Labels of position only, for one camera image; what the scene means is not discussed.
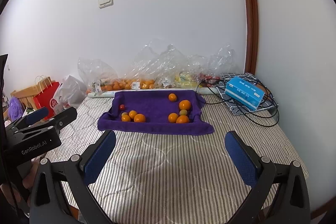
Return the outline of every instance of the red paper bag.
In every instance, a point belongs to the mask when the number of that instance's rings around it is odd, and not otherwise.
[[[59,82],[53,82],[34,97],[34,102],[38,109],[45,106],[49,110],[49,115],[45,119],[55,115],[53,107],[57,105],[57,101],[53,97],[58,86]]]

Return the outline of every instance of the wall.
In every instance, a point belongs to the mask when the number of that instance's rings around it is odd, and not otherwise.
[[[280,126],[305,162],[310,206],[336,195],[336,5],[258,0],[256,75],[280,104]]]
[[[243,71],[245,0],[10,0],[0,17],[0,53],[8,53],[5,91],[37,75],[78,77],[78,57],[101,58],[122,75],[151,39],[209,56],[230,43]]]

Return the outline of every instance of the white light switch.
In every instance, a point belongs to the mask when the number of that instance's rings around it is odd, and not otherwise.
[[[113,0],[98,0],[98,7],[105,8],[107,6],[113,5]]]

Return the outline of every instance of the purple towel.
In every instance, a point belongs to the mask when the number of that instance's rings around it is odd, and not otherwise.
[[[171,102],[168,95],[174,93],[176,102]],[[170,113],[179,113],[179,102],[189,100],[189,123],[170,123]],[[204,135],[214,132],[212,125],[201,121],[201,108],[205,100],[192,90],[151,90],[120,91],[115,94],[112,107],[98,120],[98,130],[121,130],[126,132],[144,132],[152,134]],[[146,122],[122,122],[122,112],[135,110],[146,116]]]

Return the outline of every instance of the bed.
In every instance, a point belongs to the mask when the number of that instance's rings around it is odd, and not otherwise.
[[[204,98],[210,103],[217,101],[214,95]],[[81,154],[102,134],[97,121],[111,104],[112,98],[86,98],[77,109],[77,119],[61,131],[62,145],[46,157],[53,162]],[[260,115],[269,114],[261,111]],[[214,127],[213,134],[115,131],[115,149],[97,181],[89,185],[113,222],[226,223],[251,189],[244,184],[226,152],[224,136],[230,130],[235,130],[247,145],[273,162],[299,161],[308,178],[307,168],[278,125],[258,126],[242,115],[233,116],[223,104],[205,105],[201,118]],[[256,120],[267,124],[269,119]],[[69,204],[77,207],[68,184],[63,183],[63,187]],[[264,207],[271,204],[276,188],[273,185]]]

